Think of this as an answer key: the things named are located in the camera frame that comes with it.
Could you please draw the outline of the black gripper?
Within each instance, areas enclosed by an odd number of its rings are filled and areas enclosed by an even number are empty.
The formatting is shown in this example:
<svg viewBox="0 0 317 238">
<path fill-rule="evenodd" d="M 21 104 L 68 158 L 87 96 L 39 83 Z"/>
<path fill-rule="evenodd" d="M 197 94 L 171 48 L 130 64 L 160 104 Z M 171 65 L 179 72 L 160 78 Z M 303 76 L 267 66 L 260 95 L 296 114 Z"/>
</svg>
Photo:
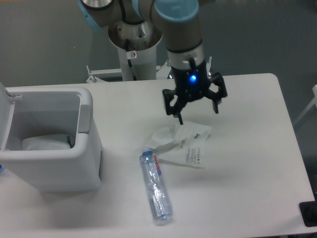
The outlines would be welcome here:
<svg viewBox="0 0 317 238">
<path fill-rule="evenodd" d="M 174 90 L 163 89 L 163 99 L 166 114 L 173 115 L 179 119 L 179 123 L 183 125 L 181 115 L 182 109 L 188 102 L 193 102 L 206 97 L 212 100 L 213 110 L 219 113 L 218 105 L 222 98 L 227 97 L 227 90 L 223 76 L 216 72 L 211 78 L 207 77 L 206 60 L 200 64 L 195 64 L 193 58 L 190 58 L 189 69 L 177 69 L 171 67 L 174 75 Z M 210 89 L 211 85 L 217 86 L 217 92 Z"/>
</svg>

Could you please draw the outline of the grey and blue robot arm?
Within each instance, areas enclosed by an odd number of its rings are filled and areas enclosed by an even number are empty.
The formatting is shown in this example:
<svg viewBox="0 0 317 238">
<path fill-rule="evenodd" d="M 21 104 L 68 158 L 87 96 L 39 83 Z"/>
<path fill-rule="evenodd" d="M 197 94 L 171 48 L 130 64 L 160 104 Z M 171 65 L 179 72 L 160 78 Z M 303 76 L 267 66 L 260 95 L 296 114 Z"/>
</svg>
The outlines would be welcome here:
<svg viewBox="0 0 317 238">
<path fill-rule="evenodd" d="M 227 96 L 220 73 L 208 75 L 199 21 L 203 0 L 80 0 L 93 29 L 108 28 L 110 40 L 125 52 L 154 47 L 165 40 L 175 89 L 162 94 L 168 115 L 181 118 L 187 103 L 208 98 L 213 109 Z"/>
</svg>

